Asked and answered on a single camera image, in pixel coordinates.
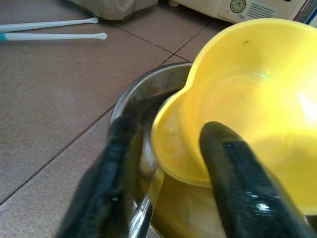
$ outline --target white plastic stick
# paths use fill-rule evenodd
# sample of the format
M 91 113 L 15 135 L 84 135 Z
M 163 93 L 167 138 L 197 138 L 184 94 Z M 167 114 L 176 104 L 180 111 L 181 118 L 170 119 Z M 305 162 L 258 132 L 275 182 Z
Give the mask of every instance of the white plastic stick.
M 68 39 L 101 39 L 105 40 L 107 34 L 35 34 L 35 33 L 4 33 L 7 41 L 35 41 L 35 40 L 68 40 Z
M 83 19 L 83 20 L 49 21 L 49 22 L 0 25 L 0 32 L 24 31 L 24 30 L 32 30 L 32 29 L 55 27 L 55 26 L 77 25 L 77 24 L 84 24 L 84 23 L 98 23 L 98 19 L 93 17 L 93 18 Z

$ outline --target tiled floor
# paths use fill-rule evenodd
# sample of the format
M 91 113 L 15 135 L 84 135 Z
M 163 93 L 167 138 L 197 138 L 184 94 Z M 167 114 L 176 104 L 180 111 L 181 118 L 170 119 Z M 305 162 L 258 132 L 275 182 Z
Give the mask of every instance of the tiled floor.
M 57 0 L 0 0 L 0 24 L 85 17 Z M 33 31 L 105 31 L 105 41 L 2 43 L 0 237 L 53 237 L 123 90 L 157 66 L 193 61 L 228 25 L 163 1 L 124 23 Z

